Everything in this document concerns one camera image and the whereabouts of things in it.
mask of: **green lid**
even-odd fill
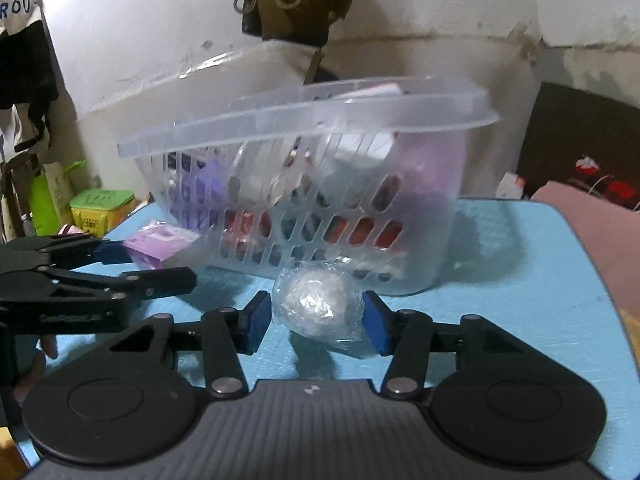
[[[133,200],[131,191],[110,191],[108,189],[87,189],[71,199],[74,209],[112,211]]]

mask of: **black circular joint cover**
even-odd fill
[[[546,467],[586,457],[606,421],[600,394],[555,362],[493,354],[435,387],[430,413],[457,446],[491,462]]]
[[[160,363],[131,366],[128,359],[112,353],[81,374],[77,368],[61,374],[61,368],[34,387],[22,418],[45,457],[126,465],[169,449],[185,435],[197,415],[192,386]]]

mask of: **crumpled clear plastic wrap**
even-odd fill
[[[362,291],[353,276],[329,263],[285,270],[272,299],[274,321],[304,337],[332,345],[362,339]]]

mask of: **yellow container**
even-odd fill
[[[107,189],[87,189],[69,203],[76,226],[97,238],[119,225],[136,204],[132,192]]]

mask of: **metal screw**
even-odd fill
[[[211,389],[220,395],[231,395],[242,389],[242,381],[235,377],[220,377],[211,383]]]
[[[386,382],[386,389],[397,395],[408,395],[418,389],[418,383],[409,377],[394,377]]]

